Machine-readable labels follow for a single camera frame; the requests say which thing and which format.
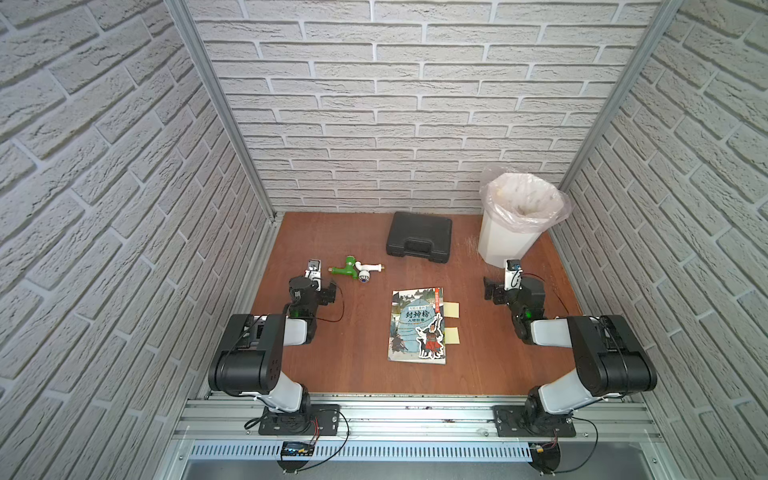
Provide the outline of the yellow sticky note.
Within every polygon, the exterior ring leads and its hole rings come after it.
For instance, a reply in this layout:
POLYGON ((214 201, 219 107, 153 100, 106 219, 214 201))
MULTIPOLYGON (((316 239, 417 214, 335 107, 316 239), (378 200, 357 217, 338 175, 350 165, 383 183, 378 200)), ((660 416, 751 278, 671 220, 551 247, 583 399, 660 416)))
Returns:
POLYGON ((443 304, 443 315, 445 318, 459 318, 460 305, 457 302, 445 302, 443 304))
POLYGON ((443 341, 445 345, 458 345, 460 343, 458 328, 446 327, 444 330, 443 341))

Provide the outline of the illustrated comic book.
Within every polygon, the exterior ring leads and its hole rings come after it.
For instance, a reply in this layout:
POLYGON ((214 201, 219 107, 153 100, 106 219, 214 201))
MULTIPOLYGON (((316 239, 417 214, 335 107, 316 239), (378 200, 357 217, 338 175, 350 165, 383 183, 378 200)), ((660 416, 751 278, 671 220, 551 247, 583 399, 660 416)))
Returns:
POLYGON ((393 292, 388 360, 446 364, 445 317, 441 288, 393 292))

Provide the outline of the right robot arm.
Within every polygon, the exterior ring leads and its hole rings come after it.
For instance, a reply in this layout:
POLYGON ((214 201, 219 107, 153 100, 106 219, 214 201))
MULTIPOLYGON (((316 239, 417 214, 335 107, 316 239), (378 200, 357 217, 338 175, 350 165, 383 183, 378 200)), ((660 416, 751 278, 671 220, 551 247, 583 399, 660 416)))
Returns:
POLYGON ((565 419, 605 398, 655 389, 657 370, 624 317, 546 318, 546 293, 540 279, 523 277, 506 285, 485 277, 483 284, 485 299, 510 310, 515 333, 523 343, 565 348, 573 354, 572 371, 529 392, 528 423, 565 419))

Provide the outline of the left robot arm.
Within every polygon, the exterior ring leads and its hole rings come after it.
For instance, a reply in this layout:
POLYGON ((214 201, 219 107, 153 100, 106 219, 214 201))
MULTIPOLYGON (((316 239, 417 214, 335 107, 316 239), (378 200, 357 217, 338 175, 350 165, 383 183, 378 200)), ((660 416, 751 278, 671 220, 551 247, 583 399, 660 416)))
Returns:
POLYGON ((230 317, 208 370, 213 391, 252 397, 274 415, 309 413, 307 388, 282 371, 286 347, 310 344, 317 330, 318 308, 335 302, 337 284, 294 277, 289 302, 280 313, 230 317))

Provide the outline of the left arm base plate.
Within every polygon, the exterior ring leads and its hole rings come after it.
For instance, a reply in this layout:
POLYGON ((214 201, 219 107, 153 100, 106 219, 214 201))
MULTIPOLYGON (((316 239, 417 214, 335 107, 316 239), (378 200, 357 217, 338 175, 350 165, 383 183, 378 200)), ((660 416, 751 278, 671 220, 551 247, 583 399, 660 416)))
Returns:
POLYGON ((308 411, 271 412, 264 408, 258 423, 261 436, 336 436, 341 407, 338 404, 311 405, 308 411))

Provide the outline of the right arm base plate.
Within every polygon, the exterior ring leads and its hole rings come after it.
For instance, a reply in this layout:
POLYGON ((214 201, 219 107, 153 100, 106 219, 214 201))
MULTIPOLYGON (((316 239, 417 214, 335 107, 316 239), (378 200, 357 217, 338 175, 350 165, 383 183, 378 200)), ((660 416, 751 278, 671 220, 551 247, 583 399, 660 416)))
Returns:
POLYGON ((502 438, 574 438, 571 415, 553 415, 522 405, 497 405, 491 408, 497 435, 502 438))

